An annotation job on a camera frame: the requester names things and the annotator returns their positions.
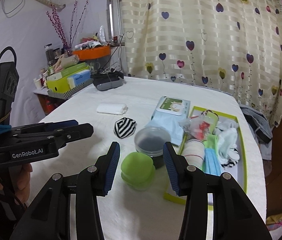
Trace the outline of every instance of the heart pattern curtain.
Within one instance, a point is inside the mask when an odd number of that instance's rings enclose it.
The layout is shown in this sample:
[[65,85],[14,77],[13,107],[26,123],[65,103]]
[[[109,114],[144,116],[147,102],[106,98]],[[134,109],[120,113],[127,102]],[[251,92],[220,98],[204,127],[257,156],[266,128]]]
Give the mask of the heart pattern curtain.
[[129,76],[219,89],[280,123],[282,0],[122,0],[122,11]]

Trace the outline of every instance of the striped cloth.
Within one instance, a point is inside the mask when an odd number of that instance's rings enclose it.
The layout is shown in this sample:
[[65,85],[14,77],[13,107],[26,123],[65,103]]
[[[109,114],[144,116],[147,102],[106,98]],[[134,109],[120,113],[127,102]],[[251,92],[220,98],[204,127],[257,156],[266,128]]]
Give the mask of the striped cloth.
[[122,119],[115,122],[114,133],[120,139],[129,137],[134,134],[136,130],[136,121],[131,118],[123,117]]

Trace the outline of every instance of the bandage roll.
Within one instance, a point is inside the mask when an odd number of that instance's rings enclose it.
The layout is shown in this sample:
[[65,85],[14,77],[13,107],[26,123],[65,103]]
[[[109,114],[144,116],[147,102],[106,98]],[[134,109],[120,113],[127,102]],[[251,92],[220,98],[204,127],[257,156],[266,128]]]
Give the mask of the bandage roll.
[[76,65],[80,61],[78,55],[73,55],[70,57],[62,58],[61,59],[61,67],[66,69],[68,67],[72,67]]
[[204,161],[204,144],[199,140],[189,140],[185,143],[182,155],[189,165],[202,169]]

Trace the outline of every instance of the yellow-green box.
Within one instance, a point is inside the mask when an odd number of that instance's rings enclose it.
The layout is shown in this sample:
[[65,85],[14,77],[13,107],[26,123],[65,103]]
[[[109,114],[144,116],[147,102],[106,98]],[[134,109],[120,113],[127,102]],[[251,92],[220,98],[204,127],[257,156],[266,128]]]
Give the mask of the yellow-green box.
[[[78,70],[77,72],[80,72],[80,71],[86,70],[86,69],[89,69],[89,67],[87,66],[83,69]],[[75,74],[75,73],[72,73],[68,76],[60,78],[59,80],[55,80],[55,81],[47,80],[46,81],[47,87],[55,93],[65,93],[65,92],[67,92],[71,89],[69,84],[68,84],[68,77]]]

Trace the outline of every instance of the white tablecloth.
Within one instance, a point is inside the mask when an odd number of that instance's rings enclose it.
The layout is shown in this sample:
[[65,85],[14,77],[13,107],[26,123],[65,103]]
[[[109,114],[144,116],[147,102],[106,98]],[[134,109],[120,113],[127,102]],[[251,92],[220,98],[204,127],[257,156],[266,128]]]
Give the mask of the white tablecloth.
[[[107,153],[111,142],[121,147],[116,176],[112,190],[106,197],[98,197],[100,218],[105,239],[146,240],[178,239],[184,206],[163,199],[168,183],[165,167],[158,169],[151,187],[144,192],[135,191],[121,179],[120,165],[123,159],[135,151],[133,138],[119,139],[113,133],[114,123],[123,116],[96,112],[101,102],[125,103],[125,117],[137,122],[138,132],[150,120],[161,96],[191,101],[191,106],[200,106],[234,115],[238,118],[243,135],[247,164],[247,195],[261,217],[266,218],[266,188],[262,158],[248,124],[236,100],[224,93],[183,84],[125,78],[122,87],[100,92],[91,85],[54,110],[43,122],[59,122],[75,119],[79,123],[90,123],[94,127],[91,138],[69,143],[60,149],[57,158],[33,163],[31,194],[29,203],[54,173],[64,176],[79,173],[93,165],[97,158]],[[76,239],[75,207],[71,206],[71,240]],[[213,213],[208,213],[207,239],[212,239]]]

